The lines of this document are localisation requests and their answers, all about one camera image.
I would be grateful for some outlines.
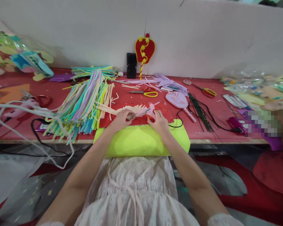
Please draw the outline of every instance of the black phone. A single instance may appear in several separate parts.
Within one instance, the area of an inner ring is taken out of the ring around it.
[[[127,53],[127,78],[136,78],[137,58],[135,53]]]

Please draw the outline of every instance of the white wall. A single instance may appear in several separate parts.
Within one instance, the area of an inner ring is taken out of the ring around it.
[[[283,9],[231,1],[0,0],[0,19],[56,67],[115,65],[146,32],[144,72],[213,78],[239,64],[283,74]]]

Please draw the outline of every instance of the yellow-handled scissors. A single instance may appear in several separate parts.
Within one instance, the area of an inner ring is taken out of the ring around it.
[[[202,93],[203,93],[205,96],[209,97],[209,98],[214,98],[215,96],[217,96],[217,93],[215,93],[215,92],[214,92],[213,90],[211,90],[211,89],[202,88],[202,87],[200,87],[200,86],[198,86],[198,85],[195,85],[195,84],[193,84],[193,83],[192,83],[192,85],[193,85],[193,86],[196,86],[196,87],[199,88],[199,89],[201,89],[201,90],[202,90]]]
[[[147,96],[147,97],[157,97],[158,93],[155,92],[154,90],[155,89],[149,87],[149,88],[145,88],[145,89],[139,90],[139,91],[129,91],[128,93],[141,93],[141,94],[143,94],[144,96]]]

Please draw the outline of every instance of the yellow foam sheet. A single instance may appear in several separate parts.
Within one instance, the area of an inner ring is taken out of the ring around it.
[[[181,121],[175,119],[170,125],[180,126]],[[169,128],[171,134],[188,153],[190,139],[184,126]],[[104,128],[97,129],[94,142],[96,142],[104,130]],[[114,135],[105,157],[123,156],[170,156],[170,153],[155,130],[150,125],[143,125],[128,126]]]

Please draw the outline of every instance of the hand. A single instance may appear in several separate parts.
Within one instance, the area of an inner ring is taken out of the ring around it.
[[[148,118],[148,123],[153,127],[153,129],[162,137],[170,133],[168,120],[163,116],[161,111],[154,110],[156,120],[151,122]]]
[[[133,113],[129,109],[124,109],[120,113],[117,114],[116,118],[110,123],[110,125],[107,127],[109,131],[116,133],[128,125],[132,123],[132,120],[126,121],[126,117],[128,114]]]

